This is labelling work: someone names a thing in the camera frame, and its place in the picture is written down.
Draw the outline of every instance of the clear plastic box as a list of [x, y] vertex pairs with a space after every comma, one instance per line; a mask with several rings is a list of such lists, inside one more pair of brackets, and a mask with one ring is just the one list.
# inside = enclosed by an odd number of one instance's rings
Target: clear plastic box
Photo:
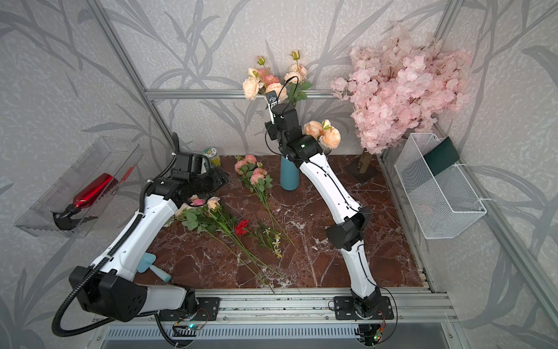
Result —
[[[126, 181], [143, 153], [139, 144], [100, 137], [66, 173], [16, 222], [15, 226], [34, 236], [85, 237], [95, 226]], [[64, 212], [74, 197], [99, 177], [104, 179], [95, 199], [70, 217], [71, 224], [60, 228], [55, 213]]]

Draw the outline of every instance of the metal mounting plate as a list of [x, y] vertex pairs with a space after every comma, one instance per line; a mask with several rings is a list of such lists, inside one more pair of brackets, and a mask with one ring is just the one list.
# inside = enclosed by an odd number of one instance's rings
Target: metal mounting plate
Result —
[[[333, 297], [335, 318], [337, 320], [362, 320], [354, 309], [353, 297]], [[378, 309], [382, 311], [386, 320], [393, 320], [393, 309], [388, 296], [382, 296], [378, 303]], [[383, 317], [376, 313], [370, 320], [382, 320]]]
[[[219, 312], [219, 302], [218, 297], [207, 297], [207, 298], [197, 298], [199, 302], [199, 307], [201, 309], [207, 310], [206, 312], [198, 311], [196, 316], [191, 321], [215, 321], [217, 319], [217, 313]], [[180, 310], [161, 310], [159, 312], [159, 317], [161, 321], [177, 321], [185, 314]]]

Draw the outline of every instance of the black cable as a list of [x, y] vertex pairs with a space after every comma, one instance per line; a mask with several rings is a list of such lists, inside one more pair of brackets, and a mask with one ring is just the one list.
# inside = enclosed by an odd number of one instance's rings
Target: black cable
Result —
[[172, 345], [174, 348], [185, 348], [193, 342], [193, 341], [190, 341], [190, 343], [188, 343], [186, 345], [180, 345], [178, 342], [173, 341], [172, 338], [169, 337], [169, 335], [167, 334], [167, 332], [163, 328], [163, 324], [161, 323], [161, 319], [159, 319], [159, 314], [155, 314], [155, 322], [157, 323], [157, 327], [159, 328], [159, 331], [161, 332], [161, 335], [163, 336], [165, 341], [167, 341], [167, 343]]
[[[175, 144], [175, 153], [178, 153], [180, 151], [180, 145], [179, 145], [178, 135], [176, 133], [172, 134], [172, 140]], [[157, 176], [157, 178], [161, 177], [161, 176], [164, 176], [172, 168], [172, 166], [174, 165], [175, 162], [176, 162], [176, 155], [173, 156], [170, 164], [167, 166], [167, 168], [165, 170], [163, 170], [163, 172], [161, 172]], [[107, 256], [112, 257], [116, 253], [116, 251], [118, 251], [118, 249], [122, 246], [122, 244], [128, 239], [128, 237], [132, 234], [132, 232], [136, 229], [136, 227], [139, 225], [141, 219], [144, 216], [145, 195], [146, 195], [147, 189], [149, 189], [151, 184], [153, 184], [153, 182], [147, 183], [142, 188], [142, 190], [140, 192], [140, 195], [139, 195], [139, 204], [140, 205], [139, 205], [139, 209], [138, 209], [138, 215], [136, 216], [136, 218], [134, 219], [134, 221], [132, 222], [132, 224], [130, 225], [128, 230], [126, 230], [126, 233], [124, 233], [124, 235], [122, 235], [122, 237], [120, 239], [118, 239], [118, 241], [114, 244], [114, 246], [107, 252]], [[110, 258], [108, 258], [108, 257], [104, 257], [103, 259], [101, 259], [101, 261], [99, 263], [97, 263], [97, 265], [95, 265], [93, 267], [93, 269], [91, 269], [84, 276], [84, 278], [81, 280], [81, 282], [70, 292], [70, 294], [62, 302], [62, 304], [60, 305], [60, 307], [58, 308], [58, 310], [54, 314], [54, 317], [52, 318], [51, 329], [52, 329], [52, 332], [56, 336], [58, 336], [58, 337], [77, 336], [79, 334], [85, 333], [87, 331], [91, 331], [92, 329], [98, 328], [98, 327], [103, 326], [103, 325], [105, 325], [109, 322], [114, 321], [114, 319], [111, 319], [111, 318], [104, 318], [101, 321], [97, 321], [97, 322], [95, 322], [91, 325], [87, 325], [87, 326], [76, 328], [76, 329], [63, 329], [62, 326], [61, 326], [62, 316], [64, 316], [64, 313], [66, 312], [66, 310], [70, 306], [70, 303], [77, 297], [78, 293], [83, 289], [83, 287], [85, 287], [85, 285], [89, 282], [89, 280], [91, 280], [91, 278], [93, 278], [103, 268], [103, 266], [109, 260], [110, 260]]]

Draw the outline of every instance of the tree trunk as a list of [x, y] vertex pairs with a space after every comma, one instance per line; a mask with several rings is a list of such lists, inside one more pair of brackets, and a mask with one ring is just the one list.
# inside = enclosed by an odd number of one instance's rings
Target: tree trunk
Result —
[[366, 149], [363, 149], [362, 154], [360, 155], [360, 159], [358, 160], [358, 173], [366, 173], [366, 171], [368, 170], [368, 166], [370, 165], [370, 161], [372, 161], [372, 154], [366, 151]]

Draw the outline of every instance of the red carnation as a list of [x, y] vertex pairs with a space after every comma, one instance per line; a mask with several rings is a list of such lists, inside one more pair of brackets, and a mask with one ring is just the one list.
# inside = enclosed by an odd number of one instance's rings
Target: red carnation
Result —
[[247, 226], [248, 226], [248, 220], [245, 219], [240, 223], [238, 223], [238, 225], [234, 228], [234, 230], [237, 232], [238, 236], [243, 236], [244, 234], [247, 233], [247, 231], [244, 230], [244, 228], [246, 228]]

